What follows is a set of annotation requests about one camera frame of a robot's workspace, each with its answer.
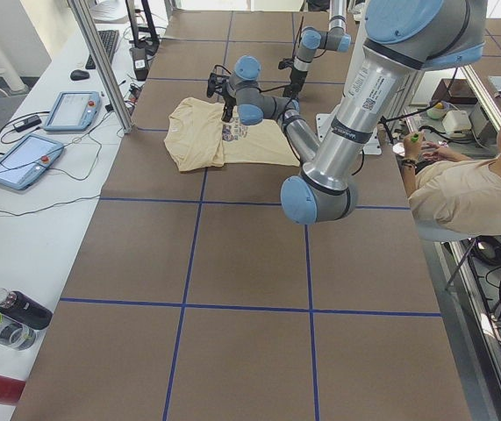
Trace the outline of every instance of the white desk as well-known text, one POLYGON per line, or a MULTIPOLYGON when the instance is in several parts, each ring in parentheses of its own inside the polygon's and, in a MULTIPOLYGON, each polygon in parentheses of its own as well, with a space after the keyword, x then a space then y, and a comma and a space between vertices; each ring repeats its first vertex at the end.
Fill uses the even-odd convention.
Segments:
MULTIPOLYGON (((139 84, 128 76, 134 73, 129 45, 123 39, 126 27, 127 25, 100 26, 100 29, 120 30, 122 38, 112 66, 118 83, 127 80, 120 86, 124 94, 130 82, 139 84)), ((87 47, 82 35, 77 32, 41 76, 15 117, 50 110, 58 93, 63 90, 104 91, 96 70, 90 70, 90 78, 87 80, 73 82, 69 79, 70 72, 75 68, 83 68, 87 58, 87 47)), ((108 104, 109 100, 107 96, 104 96, 103 100, 103 107, 94 125, 106 112, 104 105, 108 104)), ((23 193, 0 188, 0 209, 19 213, 53 203, 72 201, 78 197, 98 195, 118 151, 121 141, 119 129, 118 120, 112 114, 93 131, 92 136, 102 143, 103 147, 88 179, 78 182, 63 173, 48 171, 23 193)), ((46 136, 68 143, 76 135, 46 136)), ((14 133, 5 140, 17 137, 17 133, 14 133)), ((0 143, 0 152, 5 152, 10 147, 0 143)), ((85 176, 96 156, 97 148, 96 143, 88 137, 84 138, 80 143, 66 147, 54 167, 64 169, 77 177, 85 176)), ((0 214, 0 287, 21 290, 54 310, 96 206, 97 199, 93 199, 19 218, 0 214)), ((26 379, 44 335, 45 331, 41 332, 36 343, 25 351, 14 351, 0 346, 0 375, 26 379)), ((10 419, 13 411, 11 406, 0 405, 0 420, 10 419)))

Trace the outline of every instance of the beige t-shirt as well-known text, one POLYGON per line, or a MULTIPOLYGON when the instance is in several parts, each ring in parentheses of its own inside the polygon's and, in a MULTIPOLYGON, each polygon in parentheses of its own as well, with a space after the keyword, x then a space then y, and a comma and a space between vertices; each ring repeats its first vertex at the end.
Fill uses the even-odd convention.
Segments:
POLYGON ((501 177, 486 161, 440 161, 416 175, 414 217, 457 232, 501 235, 501 177))
POLYGON ((287 139, 274 121, 243 125, 235 107, 223 123, 223 104, 186 98, 170 114, 164 144, 180 171, 222 167, 226 163, 298 166, 287 139))

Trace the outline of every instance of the computer mouse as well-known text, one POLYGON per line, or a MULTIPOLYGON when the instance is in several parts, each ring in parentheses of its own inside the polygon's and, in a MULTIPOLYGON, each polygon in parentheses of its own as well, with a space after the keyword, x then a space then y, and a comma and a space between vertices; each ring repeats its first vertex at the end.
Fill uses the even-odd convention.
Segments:
POLYGON ((81 81, 83 79, 88 79, 90 77, 90 73, 87 72, 86 70, 73 70, 71 72, 71 81, 81 81))

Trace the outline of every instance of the black keyboard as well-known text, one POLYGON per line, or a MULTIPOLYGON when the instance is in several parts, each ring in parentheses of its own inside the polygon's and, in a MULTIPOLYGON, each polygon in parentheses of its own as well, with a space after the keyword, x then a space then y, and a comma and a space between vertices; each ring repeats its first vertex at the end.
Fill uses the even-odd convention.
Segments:
MULTIPOLYGON (((116 53, 116 48, 118 47, 119 31, 117 29, 107 29, 98 31, 98 35, 100 35, 102 45, 104 46, 104 49, 106 50, 111 63, 111 61, 113 60, 113 54, 116 53)), ((92 59, 91 55, 89 55, 89 59, 86 61, 85 67, 88 70, 96 68, 96 64, 94 64, 94 60, 92 59)))

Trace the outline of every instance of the clear bottle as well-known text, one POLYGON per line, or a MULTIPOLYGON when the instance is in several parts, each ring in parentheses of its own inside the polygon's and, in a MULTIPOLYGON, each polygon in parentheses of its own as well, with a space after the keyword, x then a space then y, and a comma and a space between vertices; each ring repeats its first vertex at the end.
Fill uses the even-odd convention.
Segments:
POLYGON ((16 320, 0 314, 0 344, 22 351, 32 346, 36 332, 16 320))
POLYGON ((53 315, 50 310, 20 291, 8 291, 4 288, 0 288, 0 313, 38 331, 49 325, 53 315))

